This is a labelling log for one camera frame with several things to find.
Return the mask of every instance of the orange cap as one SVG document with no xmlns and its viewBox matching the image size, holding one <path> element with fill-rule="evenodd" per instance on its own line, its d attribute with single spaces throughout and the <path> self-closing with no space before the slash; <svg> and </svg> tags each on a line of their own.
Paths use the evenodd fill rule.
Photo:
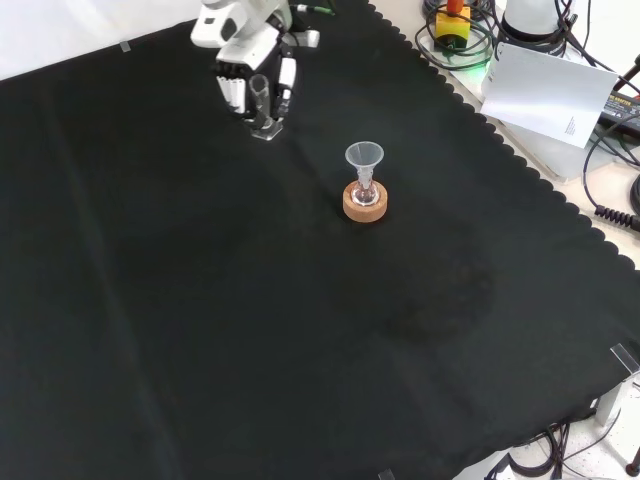
<svg viewBox="0 0 640 480">
<path fill-rule="evenodd" d="M 447 0 L 447 11 L 460 13 L 464 7 L 464 0 Z"/>
</svg>

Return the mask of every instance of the black tablecloth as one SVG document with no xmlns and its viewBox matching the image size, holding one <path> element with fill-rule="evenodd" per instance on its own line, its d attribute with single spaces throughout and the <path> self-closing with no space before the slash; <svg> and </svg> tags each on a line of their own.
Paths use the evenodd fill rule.
<svg viewBox="0 0 640 480">
<path fill-rule="evenodd" d="M 624 377 L 631 262 L 363 0 L 314 22 L 271 144 L 190 25 L 0 85 L 3 477 L 450 479 Z"/>
</svg>

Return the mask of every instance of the white robot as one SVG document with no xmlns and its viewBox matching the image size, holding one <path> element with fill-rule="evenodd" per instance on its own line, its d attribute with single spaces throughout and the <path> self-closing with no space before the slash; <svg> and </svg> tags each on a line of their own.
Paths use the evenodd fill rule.
<svg viewBox="0 0 640 480">
<path fill-rule="evenodd" d="M 560 0 L 559 9 L 569 18 L 577 0 Z M 508 0 L 502 25 L 523 40 L 539 40 L 558 30 L 556 0 Z"/>
<path fill-rule="evenodd" d="M 229 109 L 253 136 L 272 140 L 291 103 L 297 69 L 293 46 L 316 48 L 320 34 L 301 25 L 288 0 L 202 3 L 191 40 L 220 49 L 215 74 Z"/>
</svg>

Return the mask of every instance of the yellow device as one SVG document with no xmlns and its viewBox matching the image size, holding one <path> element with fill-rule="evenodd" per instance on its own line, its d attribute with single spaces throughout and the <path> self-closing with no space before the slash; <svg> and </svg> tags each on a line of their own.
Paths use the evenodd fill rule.
<svg viewBox="0 0 640 480">
<path fill-rule="evenodd" d="M 436 16 L 435 37 L 441 43 L 453 48 L 465 48 L 469 41 L 471 31 L 471 8 L 462 7 L 458 15 L 465 17 L 452 17 L 447 12 L 439 12 Z"/>
</svg>

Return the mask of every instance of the scalloped edge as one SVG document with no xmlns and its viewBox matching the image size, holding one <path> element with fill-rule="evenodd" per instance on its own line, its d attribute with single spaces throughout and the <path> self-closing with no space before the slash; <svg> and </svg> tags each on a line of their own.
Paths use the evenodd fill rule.
<svg viewBox="0 0 640 480">
<path fill-rule="evenodd" d="M 606 246 L 605 250 L 609 254 L 612 253 L 613 250 L 607 244 L 612 245 L 614 247 L 614 249 L 615 249 L 615 255 L 614 255 L 615 258 L 612 261 L 620 263 L 622 265 L 622 267 L 625 268 L 625 269 L 630 267 L 631 270 L 635 273 L 635 276 L 640 280 L 640 265 L 636 265 L 635 262 L 631 258 L 627 257 L 626 255 L 621 254 L 619 247 L 615 243 L 613 243 L 611 240 L 607 240 L 606 232 L 604 232 L 603 230 L 601 230 L 597 226 L 594 226 L 593 219 L 590 218 L 587 214 L 581 213 L 580 207 L 578 207 L 578 205 L 576 205 L 575 203 L 567 201 L 566 195 L 564 193 L 560 192 L 559 190 L 556 190 L 555 187 L 553 186 L 553 184 L 550 181 L 548 181 L 547 179 L 541 178 L 540 171 L 537 170 L 536 168 L 533 168 L 533 167 L 530 166 L 531 162 L 527 161 L 526 158 L 523 158 L 523 157 L 520 157 L 519 155 L 516 155 L 515 150 L 513 149 L 513 147 L 511 147 L 510 145 L 505 143 L 504 136 L 501 135 L 498 132 L 497 127 L 495 125 L 493 125 L 492 123 L 490 123 L 489 119 L 486 116 L 484 116 L 482 113 L 478 112 L 473 105 L 471 105 L 470 103 L 465 102 L 464 97 L 455 91 L 455 86 L 452 83 L 449 82 L 447 77 L 444 76 L 440 72 L 440 70 L 438 70 L 435 66 L 431 65 L 429 63 L 429 61 L 420 54 L 420 51 L 416 47 L 414 47 L 412 42 L 410 42 L 407 39 L 407 36 L 400 31 L 400 28 L 398 28 L 395 25 L 393 25 L 391 20 L 386 19 L 384 17 L 384 15 L 376 8 L 376 6 L 371 3 L 371 0 L 361 0 L 361 1 L 363 1 L 365 3 L 365 6 L 366 6 L 367 10 L 370 12 L 370 14 L 372 14 L 373 17 L 376 17 L 378 20 L 380 20 L 385 25 L 386 28 L 390 29 L 390 31 L 393 32 L 394 36 L 403 44 L 404 48 L 408 48 L 412 52 L 414 52 L 415 53 L 414 56 L 416 58 L 420 59 L 420 61 L 423 62 L 425 64 L 425 66 L 427 66 L 427 69 L 429 70 L 429 72 L 432 75 L 436 75 L 437 76 L 438 81 L 440 81 L 442 84 L 445 85 L 445 89 L 448 91 L 449 95 L 451 95 L 451 97 L 452 97 L 452 99 L 454 100 L 455 103 L 462 104 L 462 107 L 465 110 L 467 110 L 469 113 L 473 112 L 474 118 L 478 121 L 478 123 L 480 123 L 482 127 L 485 127 L 490 131 L 491 136 L 498 143 L 500 143 L 503 146 L 505 151 L 510 156 L 518 159 L 519 163 L 522 163 L 520 161 L 520 159 L 522 159 L 524 161 L 524 165 L 521 165 L 521 166 L 524 167 L 524 170 L 526 172 L 525 173 L 526 176 L 536 177 L 536 179 L 538 181 L 540 181 L 540 182 L 549 183 L 551 185 L 551 187 L 552 187 L 552 192 L 556 192 L 557 194 L 560 194 L 562 196 L 562 201 L 561 202 L 558 201 L 558 204 L 559 205 L 562 204 L 562 208 L 565 208 L 565 209 L 569 210 L 571 215 L 573 217 L 575 217 L 575 218 L 578 218 L 579 221 L 581 221 L 583 223 L 584 222 L 588 222 L 589 227 L 590 227 L 590 232 L 587 233 L 587 234 L 588 235 L 592 235 L 592 236 L 593 235 L 598 235 L 599 237 L 601 236 L 601 240 Z"/>
<path fill-rule="evenodd" d="M 558 204 L 559 208 L 565 209 L 569 217 L 573 217 L 580 223 L 584 224 L 584 227 L 587 227 L 585 230 L 586 235 L 592 236 L 592 237 L 597 236 L 598 239 L 602 241 L 603 254 L 606 254 L 609 257 L 611 257 L 612 262 L 618 263 L 621 269 L 628 270 L 629 273 L 634 274 L 640 280 L 640 271 L 636 269 L 635 262 L 631 258 L 620 254 L 618 246 L 615 245 L 610 240 L 606 239 L 606 233 L 600 230 L 599 228 L 595 227 L 593 225 L 592 219 L 589 216 L 585 215 L 584 213 L 580 212 L 580 207 L 578 207 L 578 205 L 568 202 L 566 195 L 560 192 L 559 190 L 556 190 L 555 187 L 553 186 L 553 183 L 551 183 L 547 179 L 541 178 L 540 171 L 531 167 L 529 165 L 530 162 L 528 162 L 526 158 L 516 155 L 513 147 L 506 144 L 504 137 L 500 133 L 498 133 L 497 127 L 489 123 L 488 118 L 483 114 L 481 114 L 480 112 L 478 112 L 473 105 L 465 102 L 464 97 L 462 95 L 455 92 L 455 86 L 448 81 L 447 77 L 442 75 L 440 70 L 438 70 L 436 67 L 429 64 L 429 61 L 420 54 L 419 50 L 413 46 L 413 43 L 407 40 L 406 35 L 401 33 L 400 29 L 394 26 L 390 20 L 384 18 L 384 15 L 380 11 L 378 11 L 375 5 L 371 3 L 371 0 L 361 0 L 361 1 L 365 3 L 367 10 L 370 12 L 372 16 L 376 17 L 377 20 L 382 21 L 382 23 L 385 24 L 385 27 L 389 28 L 390 31 L 393 32 L 394 36 L 397 37 L 397 39 L 403 44 L 404 48 L 407 48 L 412 52 L 414 52 L 414 56 L 417 59 L 419 59 L 427 67 L 430 74 L 437 76 L 438 81 L 440 81 L 445 85 L 445 88 L 448 91 L 448 94 L 451 95 L 452 100 L 456 104 L 461 104 L 461 106 L 468 113 L 472 113 L 475 121 L 478 122 L 479 126 L 486 129 L 486 132 L 489 135 L 491 135 L 495 141 L 497 141 L 500 145 L 502 145 L 505 152 L 508 153 L 511 157 L 513 157 L 517 163 L 519 163 L 519 167 L 523 169 L 524 176 L 529 177 L 529 179 L 535 179 L 536 182 L 540 182 L 542 185 L 544 185 L 543 188 L 541 188 L 541 190 L 543 190 L 541 194 L 552 195 L 554 197 L 553 201 Z M 611 387 L 602 385 L 602 390 L 599 390 L 599 392 L 586 395 L 584 398 L 581 399 L 580 402 L 576 402 L 574 405 L 567 408 L 566 416 L 569 416 L 572 411 L 575 411 L 581 406 L 592 402 L 594 398 L 598 398 L 599 396 L 606 393 L 605 389 L 607 388 L 611 388 Z M 539 432 L 540 432 L 539 428 L 532 427 L 530 432 L 525 432 L 522 436 L 520 436 L 519 438 L 516 438 L 513 445 L 526 442 L 528 439 L 533 438 Z M 500 452 L 500 451 L 511 448 L 513 445 L 505 445 L 504 438 L 502 438 L 502 436 L 503 434 L 501 432 L 495 433 L 494 435 L 492 435 L 490 438 L 487 439 L 485 445 L 478 446 L 477 448 L 469 452 L 465 452 L 465 453 L 460 452 L 460 453 L 450 454 L 448 456 L 448 462 L 446 462 L 449 465 L 449 467 L 447 467 L 447 470 L 450 470 L 448 472 L 447 478 L 455 478 L 465 468 L 469 466 L 473 466 L 476 463 L 483 461 L 484 459 L 488 458 L 490 455 L 492 455 L 495 452 Z M 457 466 L 454 468 L 453 465 L 465 465 L 465 466 L 464 467 Z"/>
</svg>

